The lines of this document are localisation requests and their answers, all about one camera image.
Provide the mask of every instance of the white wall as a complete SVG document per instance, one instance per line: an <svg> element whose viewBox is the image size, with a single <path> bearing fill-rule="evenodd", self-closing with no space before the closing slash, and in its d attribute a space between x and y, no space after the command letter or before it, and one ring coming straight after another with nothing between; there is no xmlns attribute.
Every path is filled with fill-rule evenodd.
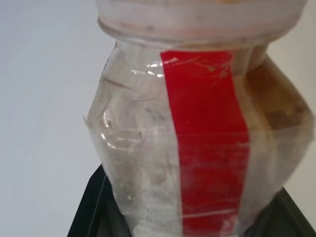
<svg viewBox="0 0 316 237"><path fill-rule="evenodd" d="M315 109L313 13L270 53ZM114 42L92 0L0 0L0 236L67 235L99 165L82 118ZM314 228L315 154L286 185Z"/></svg>

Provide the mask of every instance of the tape strip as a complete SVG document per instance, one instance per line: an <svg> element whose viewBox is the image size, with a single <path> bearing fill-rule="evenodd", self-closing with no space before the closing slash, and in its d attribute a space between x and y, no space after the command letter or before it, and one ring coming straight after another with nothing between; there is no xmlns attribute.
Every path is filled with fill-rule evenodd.
<svg viewBox="0 0 316 237"><path fill-rule="evenodd" d="M232 232L249 158L230 52L161 54L178 139L184 236Z"/></svg>

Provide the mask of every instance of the red tape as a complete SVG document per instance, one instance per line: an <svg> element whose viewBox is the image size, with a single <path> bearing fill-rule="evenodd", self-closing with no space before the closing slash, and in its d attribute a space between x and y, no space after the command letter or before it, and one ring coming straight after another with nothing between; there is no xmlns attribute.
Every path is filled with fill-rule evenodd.
<svg viewBox="0 0 316 237"><path fill-rule="evenodd" d="M184 236L235 226L249 133L235 95L230 52L161 54L178 139Z"/></svg>

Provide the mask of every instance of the clear plastic bottle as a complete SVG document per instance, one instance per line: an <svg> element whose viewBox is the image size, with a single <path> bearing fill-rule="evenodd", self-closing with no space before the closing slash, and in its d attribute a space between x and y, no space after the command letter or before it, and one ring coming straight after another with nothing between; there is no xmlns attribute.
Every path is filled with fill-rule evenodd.
<svg viewBox="0 0 316 237"><path fill-rule="evenodd" d="M133 236L243 233L313 138L266 56L304 1L97 3L119 40L86 123Z"/></svg>

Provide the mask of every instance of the black base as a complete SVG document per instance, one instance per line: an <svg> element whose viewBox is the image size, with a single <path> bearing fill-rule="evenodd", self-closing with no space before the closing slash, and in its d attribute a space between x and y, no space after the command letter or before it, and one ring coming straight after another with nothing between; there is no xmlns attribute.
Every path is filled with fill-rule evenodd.
<svg viewBox="0 0 316 237"><path fill-rule="evenodd" d="M247 237L316 237L285 189L260 214ZM91 176L68 237L131 237L102 166Z"/></svg>

